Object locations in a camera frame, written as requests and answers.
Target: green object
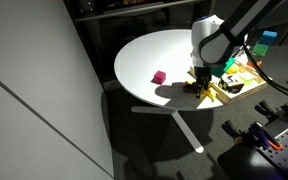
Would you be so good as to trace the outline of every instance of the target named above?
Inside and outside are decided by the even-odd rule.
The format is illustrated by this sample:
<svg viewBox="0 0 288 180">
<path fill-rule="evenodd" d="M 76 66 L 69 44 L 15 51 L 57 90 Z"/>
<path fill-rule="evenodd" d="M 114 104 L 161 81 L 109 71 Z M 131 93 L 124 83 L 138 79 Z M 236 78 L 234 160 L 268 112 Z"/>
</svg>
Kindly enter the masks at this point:
<svg viewBox="0 0 288 180">
<path fill-rule="evenodd" d="M 239 78 L 244 82 L 245 86 L 250 85 L 255 80 L 255 76 L 247 72 L 240 74 Z"/>
<path fill-rule="evenodd" d="M 220 78 L 231 66 L 234 64 L 235 59 L 230 58 L 224 65 L 211 68 L 211 74 Z"/>
<path fill-rule="evenodd" d="M 265 56 L 269 46 L 257 43 L 253 48 L 253 53 L 258 56 Z"/>
</svg>

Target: cable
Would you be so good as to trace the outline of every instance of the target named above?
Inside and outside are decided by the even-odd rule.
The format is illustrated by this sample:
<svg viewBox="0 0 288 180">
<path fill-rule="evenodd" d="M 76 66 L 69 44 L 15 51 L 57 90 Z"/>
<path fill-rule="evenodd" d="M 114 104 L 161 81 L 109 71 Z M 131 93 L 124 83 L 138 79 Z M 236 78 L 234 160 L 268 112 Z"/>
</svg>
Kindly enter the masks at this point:
<svg viewBox="0 0 288 180">
<path fill-rule="evenodd" d="M 256 33 L 257 30 L 258 30 L 258 25 L 255 25 L 254 28 L 253 28 L 252 34 L 250 35 L 250 37 L 247 37 L 247 40 L 246 40 L 246 42 L 245 42 L 247 46 L 250 44 L 250 42 L 251 42 L 252 39 L 254 38 L 255 33 Z"/>
<path fill-rule="evenodd" d="M 247 49 L 246 45 L 243 44 L 243 49 L 246 53 L 246 55 L 250 58 L 250 61 L 253 65 L 253 67 L 255 68 L 255 70 L 259 73 L 259 75 L 261 76 L 261 78 L 263 80 L 265 80 L 269 85 L 271 85 L 273 88 L 275 88 L 276 90 L 280 91 L 281 93 L 285 94 L 288 96 L 288 88 L 279 85 L 277 83 L 275 83 L 274 81 L 272 81 L 263 71 L 262 69 L 256 64 L 256 61 L 254 60 L 253 56 L 251 55 L 251 53 L 249 52 L 249 50 Z"/>
</svg>

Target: table top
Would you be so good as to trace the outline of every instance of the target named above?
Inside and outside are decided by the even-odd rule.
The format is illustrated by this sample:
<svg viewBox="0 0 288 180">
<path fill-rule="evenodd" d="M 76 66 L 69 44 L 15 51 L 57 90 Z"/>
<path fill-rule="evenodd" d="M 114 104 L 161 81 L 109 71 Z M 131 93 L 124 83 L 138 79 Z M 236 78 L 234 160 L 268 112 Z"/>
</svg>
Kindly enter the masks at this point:
<svg viewBox="0 0 288 180">
<path fill-rule="evenodd" d="M 121 85 L 136 98 L 155 106 L 194 111 L 222 106 L 209 97 L 197 99 L 183 92 L 193 66 L 191 30 L 165 30 L 141 36 L 125 45 L 115 59 L 114 70 Z M 162 85 L 152 82 L 157 71 L 166 73 Z"/>
</svg>

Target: gray wall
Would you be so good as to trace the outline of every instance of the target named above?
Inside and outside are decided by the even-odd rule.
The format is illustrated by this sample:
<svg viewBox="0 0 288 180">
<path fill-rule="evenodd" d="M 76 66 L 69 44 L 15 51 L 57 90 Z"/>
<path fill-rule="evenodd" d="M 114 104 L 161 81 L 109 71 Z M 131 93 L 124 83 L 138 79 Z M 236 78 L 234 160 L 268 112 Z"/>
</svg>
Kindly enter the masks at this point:
<svg viewBox="0 0 288 180">
<path fill-rule="evenodd" d="M 63 1 L 0 0 L 0 81 L 85 152 L 0 90 L 0 179 L 112 179 L 103 89 Z"/>
<path fill-rule="evenodd" d="M 227 19 L 243 0 L 213 0 L 215 6 L 213 14 L 222 19 Z M 259 29 L 278 26 L 278 40 L 285 39 L 283 44 L 288 44 L 288 0 L 284 0 L 279 6 L 273 9 L 258 24 Z"/>
</svg>

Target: table base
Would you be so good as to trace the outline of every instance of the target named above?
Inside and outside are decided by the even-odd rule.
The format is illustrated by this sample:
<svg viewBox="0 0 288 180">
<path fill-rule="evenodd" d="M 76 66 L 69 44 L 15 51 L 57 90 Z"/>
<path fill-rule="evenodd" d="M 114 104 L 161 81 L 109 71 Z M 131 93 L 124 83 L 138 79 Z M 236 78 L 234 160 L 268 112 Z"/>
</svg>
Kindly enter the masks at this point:
<svg viewBox="0 0 288 180">
<path fill-rule="evenodd" d="M 187 140 L 190 142 L 192 147 L 197 153 L 202 153 L 204 151 L 203 146 L 201 143 L 197 140 L 191 129 L 187 126 L 181 115 L 178 113 L 178 110 L 173 109 L 166 109 L 166 108 L 160 108 L 160 107 L 143 107 L 143 106 L 133 106 L 132 112 L 134 113 L 149 113 L 149 114 L 170 114 L 172 115 L 173 119 L 177 123 L 177 125 L 180 127 L 182 132 L 184 133 L 184 136 L 187 138 Z"/>
</svg>

